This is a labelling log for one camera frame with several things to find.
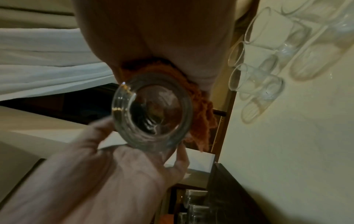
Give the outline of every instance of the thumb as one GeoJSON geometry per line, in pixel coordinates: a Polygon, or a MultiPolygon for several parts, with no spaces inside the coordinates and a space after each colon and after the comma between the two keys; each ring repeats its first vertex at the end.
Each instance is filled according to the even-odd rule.
{"type": "Polygon", "coordinates": [[[177,184],[180,180],[182,180],[188,170],[188,166],[189,159],[187,151],[185,149],[184,144],[180,144],[177,148],[177,158],[174,162],[174,166],[167,168],[167,187],[171,187],[177,184]]]}

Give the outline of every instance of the person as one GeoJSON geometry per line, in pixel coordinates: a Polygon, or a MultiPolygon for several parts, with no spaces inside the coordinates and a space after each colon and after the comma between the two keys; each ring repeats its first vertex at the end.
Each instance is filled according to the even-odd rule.
{"type": "MultiPolygon", "coordinates": [[[[235,0],[73,0],[92,51],[120,82],[122,62],[152,56],[169,60],[210,92],[230,45],[235,0]]],[[[114,130],[111,117],[89,125],[44,162],[0,211],[2,224],[149,223],[167,189],[189,160],[177,147],[151,154],[128,145],[98,150],[114,130]]]]}

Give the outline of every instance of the hand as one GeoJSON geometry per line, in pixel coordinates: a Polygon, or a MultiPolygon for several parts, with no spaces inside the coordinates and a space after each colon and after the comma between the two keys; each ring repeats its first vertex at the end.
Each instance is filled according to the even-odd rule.
{"type": "Polygon", "coordinates": [[[183,145],[149,154],[127,145],[97,150],[114,130],[111,117],[94,122],[68,148],[44,162],[0,212],[2,224],[149,223],[166,190],[189,166],[183,145]]]}
{"type": "Polygon", "coordinates": [[[133,59],[168,59],[210,91],[230,47],[235,0],[72,0],[92,51],[113,70],[133,59]]]}

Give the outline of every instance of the table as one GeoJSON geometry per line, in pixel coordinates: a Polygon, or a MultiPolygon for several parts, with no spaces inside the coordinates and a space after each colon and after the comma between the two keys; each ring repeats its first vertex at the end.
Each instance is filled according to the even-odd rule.
{"type": "MultiPolygon", "coordinates": [[[[261,0],[258,10],[266,6],[279,10],[280,1],[261,0]]],[[[256,58],[246,52],[245,62],[256,58]]],[[[283,93],[254,122],[242,120],[250,99],[237,94],[219,162],[274,223],[353,223],[354,48],[305,82],[290,77],[291,65],[279,74],[283,93]]]]}

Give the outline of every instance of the white curtain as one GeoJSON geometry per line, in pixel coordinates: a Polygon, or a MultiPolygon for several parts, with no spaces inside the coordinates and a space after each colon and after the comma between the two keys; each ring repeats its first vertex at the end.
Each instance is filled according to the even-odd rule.
{"type": "Polygon", "coordinates": [[[115,82],[79,29],[0,29],[0,101],[115,82]]]}

